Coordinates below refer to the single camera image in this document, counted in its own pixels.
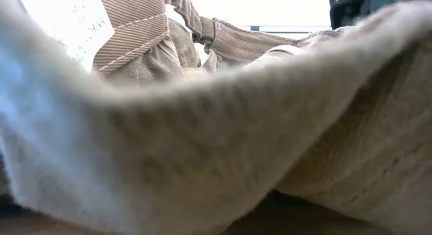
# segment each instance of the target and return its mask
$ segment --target fuzzy knit fabric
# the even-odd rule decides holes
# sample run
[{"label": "fuzzy knit fabric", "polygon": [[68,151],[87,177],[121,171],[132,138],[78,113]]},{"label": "fuzzy knit fabric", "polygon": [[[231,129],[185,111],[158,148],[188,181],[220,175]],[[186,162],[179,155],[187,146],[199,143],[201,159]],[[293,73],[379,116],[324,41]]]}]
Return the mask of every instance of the fuzzy knit fabric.
[{"label": "fuzzy knit fabric", "polygon": [[136,88],[89,76],[0,1],[0,148],[23,206],[102,232],[189,235],[278,187],[395,234],[431,229],[432,2],[289,60]]}]

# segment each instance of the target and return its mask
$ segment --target tan cloth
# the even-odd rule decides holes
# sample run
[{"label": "tan cloth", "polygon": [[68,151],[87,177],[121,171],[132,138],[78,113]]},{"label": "tan cloth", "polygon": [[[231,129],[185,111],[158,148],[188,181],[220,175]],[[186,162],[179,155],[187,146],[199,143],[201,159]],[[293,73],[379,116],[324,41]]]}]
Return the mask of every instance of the tan cloth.
[{"label": "tan cloth", "polygon": [[[301,41],[197,18],[186,0],[165,2],[189,16],[216,65],[282,60],[112,89],[2,3],[9,58],[0,102],[10,107],[1,110],[0,147],[19,203],[105,232],[195,234],[230,224],[277,187],[394,234],[431,229],[431,2],[395,5],[346,36]],[[100,72],[145,82],[181,76],[170,37],[155,45],[97,61],[109,66]],[[280,45],[305,53],[270,50]],[[19,77],[14,61],[23,63]]]}]

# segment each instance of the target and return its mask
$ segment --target wrinkled fabric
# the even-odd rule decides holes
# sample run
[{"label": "wrinkled fabric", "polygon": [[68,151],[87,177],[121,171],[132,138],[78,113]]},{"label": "wrinkled fabric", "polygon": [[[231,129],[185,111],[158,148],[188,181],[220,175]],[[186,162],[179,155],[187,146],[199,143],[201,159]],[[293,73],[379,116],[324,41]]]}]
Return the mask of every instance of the wrinkled fabric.
[{"label": "wrinkled fabric", "polygon": [[[101,232],[208,234],[276,188],[345,215],[335,230],[344,219],[359,234],[430,230],[430,1],[299,41],[190,16],[215,63],[189,81],[168,35],[102,81],[5,8],[0,150],[21,205]],[[216,71],[222,61],[248,65]],[[119,79],[147,84],[106,83]],[[278,214],[264,210],[225,232]]]}]

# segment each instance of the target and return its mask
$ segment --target white stitching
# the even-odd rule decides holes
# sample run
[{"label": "white stitching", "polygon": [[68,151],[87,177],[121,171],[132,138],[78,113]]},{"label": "white stitching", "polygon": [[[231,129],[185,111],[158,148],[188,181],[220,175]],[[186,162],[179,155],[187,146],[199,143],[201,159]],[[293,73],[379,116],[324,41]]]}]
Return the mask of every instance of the white stitching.
[{"label": "white stitching", "polygon": [[117,62],[117,61],[123,59],[124,57],[128,56],[129,54],[131,54],[131,53],[133,53],[133,52],[135,52],[135,51],[138,51],[138,50],[142,49],[143,47],[147,46],[149,43],[151,43],[151,42],[153,42],[153,41],[157,41],[157,40],[159,40],[159,39],[163,39],[163,38],[165,38],[167,35],[168,35],[168,33],[167,33],[167,32],[164,32],[163,34],[161,34],[161,35],[159,35],[158,37],[156,37],[156,38],[150,40],[149,42],[147,42],[147,43],[145,43],[145,44],[143,44],[143,45],[137,47],[136,49],[133,49],[133,50],[131,50],[131,51],[125,53],[124,55],[118,57],[117,59],[114,59],[113,61],[107,63],[105,66],[103,66],[103,67],[100,68],[99,70],[104,70],[104,69],[106,69],[108,66],[110,66],[110,65],[112,65],[113,63],[115,63],[115,62]]},{"label": "white stitching", "polygon": [[133,21],[133,22],[128,22],[126,24],[123,24],[123,25],[120,25],[120,26],[114,28],[114,30],[117,30],[119,28],[123,28],[125,26],[129,26],[129,25],[132,25],[132,24],[136,24],[136,23],[139,23],[139,22],[145,22],[147,20],[152,20],[152,19],[158,18],[159,16],[164,16],[164,15],[165,15],[165,13],[162,13],[162,14],[155,15],[155,16],[152,16],[152,17],[149,17],[149,18],[144,18],[144,19],[141,19],[141,20],[136,20],[136,21]]}]

